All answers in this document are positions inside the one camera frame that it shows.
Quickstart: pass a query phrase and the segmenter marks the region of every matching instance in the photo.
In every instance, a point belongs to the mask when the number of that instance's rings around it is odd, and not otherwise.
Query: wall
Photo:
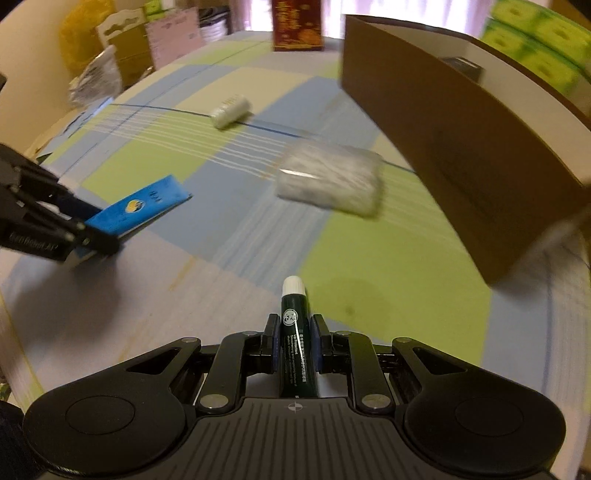
[[[70,109],[58,31],[77,0],[24,0],[0,22],[0,142],[24,152]]]

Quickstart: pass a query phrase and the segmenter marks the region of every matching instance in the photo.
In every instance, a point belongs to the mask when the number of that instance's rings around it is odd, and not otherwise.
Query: lip balm tube
[[[311,358],[308,299],[300,277],[287,277],[281,298],[282,398],[318,398]]]

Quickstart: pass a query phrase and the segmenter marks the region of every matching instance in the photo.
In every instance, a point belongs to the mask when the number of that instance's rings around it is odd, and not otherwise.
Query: red box
[[[322,50],[320,0],[273,0],[273,49]]]

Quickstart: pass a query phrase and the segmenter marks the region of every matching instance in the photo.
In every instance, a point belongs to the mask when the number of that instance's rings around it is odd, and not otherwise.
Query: cardboard
[[[115,58],[125,87],[136,84],[142,74],[154,66],[144,24],[121,32],[111,38],[109,44],[117,49]]]
[[[442,57],[483,67],[480,85]],[[479,40],[350,15],[342,87],[412,165],[487,283],[586,216],[591,122]]]

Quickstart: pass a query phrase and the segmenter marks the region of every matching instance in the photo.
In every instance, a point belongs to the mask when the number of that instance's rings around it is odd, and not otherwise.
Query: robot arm
[[[58,261],[77,247],[115,254],[119,239],[84,223],[99,212],[55,175],[0,144],[0,247]]]

